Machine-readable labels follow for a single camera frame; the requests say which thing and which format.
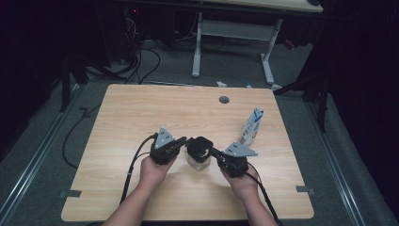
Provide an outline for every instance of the person's right hand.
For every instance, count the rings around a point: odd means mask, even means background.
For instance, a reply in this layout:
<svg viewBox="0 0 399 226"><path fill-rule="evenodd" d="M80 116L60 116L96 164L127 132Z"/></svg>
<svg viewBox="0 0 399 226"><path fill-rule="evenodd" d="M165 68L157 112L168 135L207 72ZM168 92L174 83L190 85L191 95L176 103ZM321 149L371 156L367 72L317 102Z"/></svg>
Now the person's right hand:
<svg viewBox="0 0 399 226"><path fill-rule="evenodd" d="M221 169L224 177L231 185L231 190L234 195L241 201L248 200L249 197L259 196L258 195L258 184L247 175L243 175L237 178L231 178L225 171ZM247 173L252 175L254 178L258 178L258 175L253 167L248 166Z"/></svg>

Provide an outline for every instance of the background desk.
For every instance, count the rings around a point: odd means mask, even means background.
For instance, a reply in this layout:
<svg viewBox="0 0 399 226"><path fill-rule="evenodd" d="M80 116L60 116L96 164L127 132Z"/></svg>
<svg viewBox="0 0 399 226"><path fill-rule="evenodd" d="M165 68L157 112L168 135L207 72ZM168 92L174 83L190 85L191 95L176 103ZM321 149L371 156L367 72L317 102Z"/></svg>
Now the background desk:
<svg viewBox="0 0 399 226"><path fill-rule="evenodd" d="M230 102L222 104L220 96ZM240 135L255 107L264 110L258 136L250 145L259 155L250 157L280 218L311 218L304 182L270 89L111 85L104 97L88 145L76 172L62 218L66 221L105 220L118 207L126 171L136 149L164 126L175 137L207 137L224 150ZM150 144L141 152L150 150ZM136 162L130 190L136 187ZM247 218L231 193L217 163L195 171L182 148L167 179L149 204L145 220L222 220Z"/></svg>

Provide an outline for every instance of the gray carpet floor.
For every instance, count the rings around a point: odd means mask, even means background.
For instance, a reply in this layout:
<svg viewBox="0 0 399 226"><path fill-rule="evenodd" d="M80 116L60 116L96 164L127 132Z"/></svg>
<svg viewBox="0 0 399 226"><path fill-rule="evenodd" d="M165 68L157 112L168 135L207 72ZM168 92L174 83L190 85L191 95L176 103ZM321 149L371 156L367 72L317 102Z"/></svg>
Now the gray carpet floor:
<svg viewBox="0 0 399 226"><path fill-rule="evenodd" d="M146 79L146 83L168 82L196 86L216 86L221 81L229 87L270 89L265 83L259 51L264 43L249 45L209 43L202 51L199 78L191 77L193 46L168 47L155 42L144 44L152 48L160 58L159 67ZM311 46L301 46L288 50L282 45L274 48L270 58L275 81L280 86L294 82L306 60ZM142 77L157 64L157 56L148 50L142 51L142 61L138 74ZM65 199L62 191L71 187L75 169L68 166L62 158L62 146L66 135L82 117L81 107L92 109L100 104L109 84L120 83L109 78L91 76L86 86L71 106L68 115L59 127L49 146L49 152L40 165L29 188L15 209L8 225L88 225L89 222L64 222L60 214ZM300 91L290 91L276 96L289 139L292 142L298 165L307 187L314 190L310 195L314 208L311 219L285 219L284 225L353 225L344 205L340 190L327 162L325 146L320 138L309 105L303 103ZM29 126L7 158L0 165L1 193L0 203L5 203L8 194L18 182L27 164L40 146L52 122L59 115L61 107L61 86L57 86L51 98L32 117ZM73 164L78 164L95 122L97 111L85 118L72 131L65 151ZM345 179L364 219L364 225L398 225L390 209L384 203L375 183L361 162L359 155L340 119L331 97L328 98L325 136L340 164ZM146 222L144 225L246 225L245 222Z"/></svg>

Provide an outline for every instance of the forearm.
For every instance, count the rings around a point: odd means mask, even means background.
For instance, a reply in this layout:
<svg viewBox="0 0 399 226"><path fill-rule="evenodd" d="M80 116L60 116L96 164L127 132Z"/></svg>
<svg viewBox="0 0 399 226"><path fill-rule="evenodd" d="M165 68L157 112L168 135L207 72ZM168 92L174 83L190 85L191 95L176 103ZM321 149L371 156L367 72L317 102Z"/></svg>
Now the forearm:
<svg viewBox="0 0 399 226"><path fill-rule="evenodd" d="M136 187L135 190L125 199L118 209L103 224L115 226L138 226L146 212L147 204L152 191L145 187Z"/></svg>
<svg viewBox="0 0 399 226"><path fill-rule="evenodd" d="M247 218L250 226L277 226L276 221L262 204L259 197L251 197L242 204L247 211Z"/></svg>

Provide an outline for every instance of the white desk leg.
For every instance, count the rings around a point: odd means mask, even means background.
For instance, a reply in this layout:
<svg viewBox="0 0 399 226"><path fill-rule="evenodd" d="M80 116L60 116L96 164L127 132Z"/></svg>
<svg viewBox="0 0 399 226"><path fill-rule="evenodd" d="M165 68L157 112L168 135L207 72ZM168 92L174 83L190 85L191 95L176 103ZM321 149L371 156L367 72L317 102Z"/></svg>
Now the white desk leg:
<svg viewBox="0 0 399 226"><path fill-rule="evenodd" d="M269 58L272 53L273 46L276 42L277 35L279 34L279 28L281 27L281 23L282 23L282 19L278 19L274 26L274 29L270 35L270 41L269 41L269 45L266 49L266 53L261 54L264 76L266 77L266 82L269 85L274 84L273 74L272 74L272 71L270 70Z"/></svg>
<svg viewBox="0 0 399 226"><path fill-rule="evenodd" d="M197 28L197 45L194 53L193 77L200 77L200 39L202 35L202 12L199 12L199 21Z"/></svg>

